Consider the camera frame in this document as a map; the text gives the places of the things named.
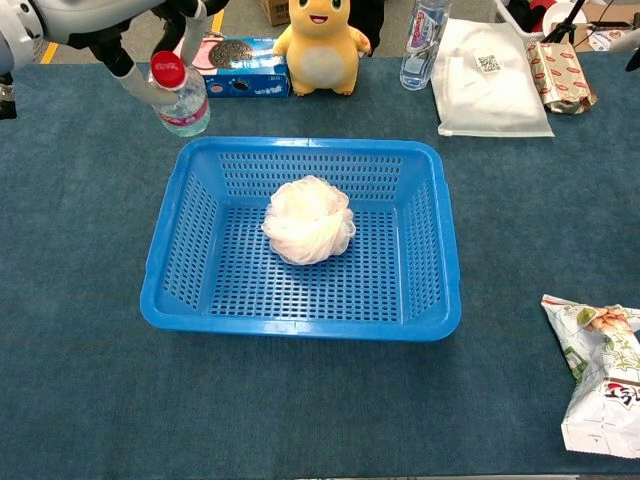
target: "yellow plush toy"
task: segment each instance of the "yellow plush toy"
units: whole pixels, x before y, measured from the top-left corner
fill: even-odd
[[[274,55],[286,55],[293,92],[331,89],[351,95],[358,77],[358,52],[371,44],[348,25],[350,0],[289,0],[291,25],[278,38]]]

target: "qr code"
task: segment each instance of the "qr code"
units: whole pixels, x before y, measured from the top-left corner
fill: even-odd
[[[484,73],[499,72],[502,68],[495,55],[478,56],[476,57],[476,62]]]

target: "blue plastic basket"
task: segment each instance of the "blue plastic basket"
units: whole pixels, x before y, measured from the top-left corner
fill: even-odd
[[[270,196],[305,175],[350,198],[341,256],[284,263],[260,226]],[[141,294],[158,328],[371,340],[438,340],[460,321],[442,163],[415,142],[203,138],[180,153]]]

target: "plastic water bottle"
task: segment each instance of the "plastic water bottle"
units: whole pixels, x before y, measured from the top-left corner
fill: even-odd
[[[186,68],[175,53],[161,51],[151,58],[151,77],[178,96],[173,105],[153,107],[167,130],[180,137],[202,133],[211,117],[202,75],[193,67]]]
[[[427,86],[453,0],[416,0],[405,48],[400,83],[408,90]]]

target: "table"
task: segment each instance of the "table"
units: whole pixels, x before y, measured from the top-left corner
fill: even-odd
[[[100,66],[16,77],[0,124],[0,471],[7,478],[633,473],[566,452],[574,381],[544,293],[640,306],[640,76],[582,57],[593,111],[545,139],[444,138],[399,59],[351,98],[212,101],[210,135],[419,140],[452,196],[462,321],[431,344],[159,331],[138,297],[185,140]]]

